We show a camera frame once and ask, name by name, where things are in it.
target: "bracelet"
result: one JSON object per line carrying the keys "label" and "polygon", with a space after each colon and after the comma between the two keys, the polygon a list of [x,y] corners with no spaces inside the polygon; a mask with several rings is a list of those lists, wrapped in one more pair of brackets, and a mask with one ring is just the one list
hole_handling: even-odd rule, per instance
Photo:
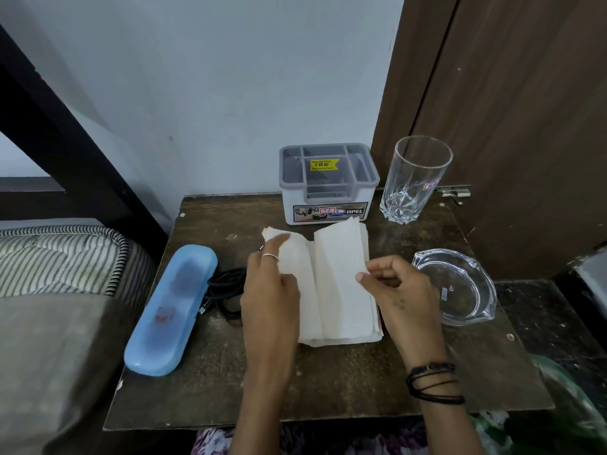
{"label": "bracelet", "polygon": [[426,366],[414,367],[409,375],[407,375],[407,388],[409,394],[414,398],[425,400],[428,402],[434,402],[436,404],[447,404],[447,405],[462,405],[466,403],[466,399],[462,395],[458,396],[446,396],[444,394],[430,394],[424,392],[435,386],[446,385],[447,383],[459,383],[457,380],[446,380],[445,382],[435,383],[425,388],[417,389],[414,387],[414,382],[418,379],[429,377],[431,375],[438,374],[453,374],[455,372],[455,364],[451,362],[431,362]]}

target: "stack of paper napkins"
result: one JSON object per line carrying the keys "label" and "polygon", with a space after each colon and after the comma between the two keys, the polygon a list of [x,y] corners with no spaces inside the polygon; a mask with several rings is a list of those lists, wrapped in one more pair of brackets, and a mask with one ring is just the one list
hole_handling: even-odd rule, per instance
{"label": "stack of paper napkins", "polygon": [[308,241],[299,233],[263,229],[263,238],[289,233],[278,269],[297,278],[299,342],[310,346],[377,342],[383,336],[375,299],[356,282],[367,272],[367,227],[357,218],[330,225]]}

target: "blue plastic case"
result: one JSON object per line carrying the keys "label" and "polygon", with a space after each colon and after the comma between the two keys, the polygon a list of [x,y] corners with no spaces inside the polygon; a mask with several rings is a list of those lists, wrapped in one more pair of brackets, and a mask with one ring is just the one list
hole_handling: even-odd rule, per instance
{"label": "blue plastic case", "polygon": [[155,377],[177,367],[215,268],[208,247],[188,244],[175,252],[126,345],[126,367]]}

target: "hand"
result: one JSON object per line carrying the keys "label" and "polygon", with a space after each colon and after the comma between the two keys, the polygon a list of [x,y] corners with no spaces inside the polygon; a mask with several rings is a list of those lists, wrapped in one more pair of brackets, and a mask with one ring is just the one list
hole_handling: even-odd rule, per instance
{"label": "hand", "polygon": [[281,275],[276,259],[289,238],[279,235],[265,243],[263,252],[249,256],[245,289],[240,298],[247,353],[246,383],[285,391],[291,381],[299,339],[299,289],[293,275]]}
{"label": "hand", "polygon": [[447,360],[439,294],[428,276],[398,255],[369,260],[356,280],[372,296],[407,370]]}

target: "label sticker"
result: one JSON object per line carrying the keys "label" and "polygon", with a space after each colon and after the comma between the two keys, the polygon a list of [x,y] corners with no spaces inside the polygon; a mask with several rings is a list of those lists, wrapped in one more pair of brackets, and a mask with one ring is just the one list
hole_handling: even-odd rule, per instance
{"label": "label sticker", "polygon": [[430,183],[424,185],[424,190],[430,190],[431,188],[436,187],[437,183],[438,183],[438,180],[435,180],[434,182],[430,182]]}
{"label": "label sticker", "polygon": [[293,221],[322,222],[346,220],[365,216],[369,203],[323,204],[322,206],[293,206]]}
{"label": "label sticker", "polygon": [[340,158],[337,160],[310,160],[311,171],[337,171],[336,166]]}

